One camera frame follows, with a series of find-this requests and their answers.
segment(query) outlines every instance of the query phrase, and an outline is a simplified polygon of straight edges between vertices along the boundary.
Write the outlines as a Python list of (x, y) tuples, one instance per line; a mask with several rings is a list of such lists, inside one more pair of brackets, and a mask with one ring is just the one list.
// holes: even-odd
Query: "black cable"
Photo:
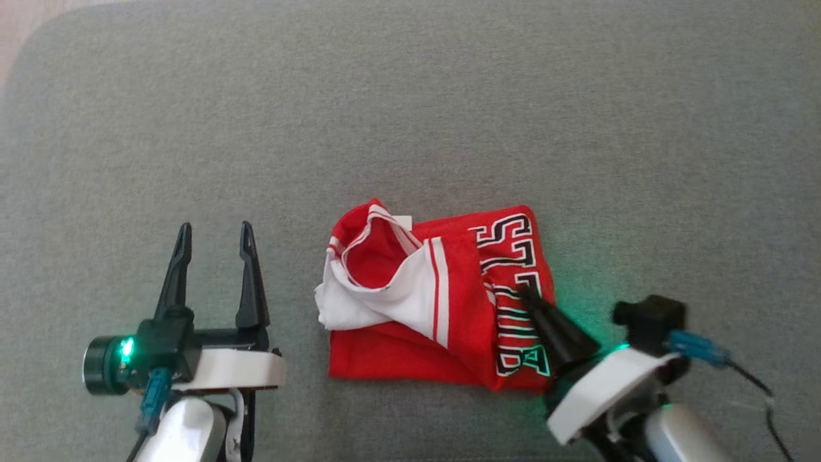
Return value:
[(140, 449), (142, 449), (143, 444), (145, 443), (145, 438), (148, 438), (149, 434), (147, 432), (140, 432), (140, 437), (137, 438), (137, 442), (134, 444), (134, 447), (131, 449), (131, 453), (128, 455), (126, 462), (134, 462), (134, 459), (137, 458), (137, 454), (140, 453)]
[(770, 435), (773, 436), (775, 440), (775, 444), (778, 445), (778, 449), (781, 450), (781, 453), (784, 455), (784, 459), (787, 462), (795, 462), (795, 459), (792, 458), (790, 451), (787, 449), (787, 446), (784, 445), (784, 441), (782, 441), (781, 437), (778, 435), (778, 432), (775, 429), (775, 422), (773, 415), (775, 414), (775, 409), (773, 409), (773, 405), (775, 404), (775, 394), (768, 386), (764, 384), (758, 377), (750, 374), (746, 369), (739, 366), (738, 363), (735, 361), (728, 359), (727, 365), (731, 367), (734, 371), (741, 374), (742, 377), (750, 381), (753, 385), (757, 386), (764, 392), (767, 398), (764, 400), (764, 403), (767, 405), (767, 429), (770, 431)]

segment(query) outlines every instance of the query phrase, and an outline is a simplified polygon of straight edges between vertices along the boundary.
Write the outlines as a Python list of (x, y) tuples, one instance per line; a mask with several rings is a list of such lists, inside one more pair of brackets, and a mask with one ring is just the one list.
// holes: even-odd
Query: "gray fabric surface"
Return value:
[[(135, 2), (28, 42), (4, 95), (4, 460), (121, 460), (138, 400), (92, 398), (96, 335), (153, 310), (184, 220), (200, 327), (255, 226), (290, 382), (256, 460), (591, 460), (533, 397), (325, 376), (328, 233), (378, 196), (416, 219), (529, 204), (559, 303), (612, 344), (618, 299), (691, 327), (821, 453), (821, 4), (815, 0)], [(759, 393), (695, 367), (674, 397), (739, 460), (779, 460)]]

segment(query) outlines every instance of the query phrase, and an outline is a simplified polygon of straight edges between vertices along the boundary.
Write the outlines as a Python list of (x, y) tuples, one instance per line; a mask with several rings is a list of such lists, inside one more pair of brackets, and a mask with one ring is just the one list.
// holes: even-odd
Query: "clothing tag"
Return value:
[(412, 231), (413, 229), (413, 217), (410, 215), (394, 215), (393, 218), (397, 219), (399, 224), (402, 225), (402, 228), (407, 229), (408, 231)]

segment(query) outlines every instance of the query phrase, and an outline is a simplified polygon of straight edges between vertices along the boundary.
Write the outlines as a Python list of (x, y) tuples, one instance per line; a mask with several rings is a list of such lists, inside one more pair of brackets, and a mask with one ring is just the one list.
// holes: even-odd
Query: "green led light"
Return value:
[(124, 363), (128, 363), (131, 360), (132, 353), (134, 353), (134, 338), (129, 337), (128, 339), (122, 341), (120, 347), (120, 356), (122, 357), (122, 361)]

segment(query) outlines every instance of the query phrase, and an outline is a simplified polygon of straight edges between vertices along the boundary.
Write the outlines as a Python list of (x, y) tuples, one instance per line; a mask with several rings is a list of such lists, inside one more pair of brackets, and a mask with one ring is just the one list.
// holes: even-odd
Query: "red jersey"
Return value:
[(332, 331), (329, 375), (544, 391), (548, 362), (516, 296), (520, 284), (553, 301), (526, 206), (412, 231), (376, 199), (358, 206), (334, 226), (315, 292)]

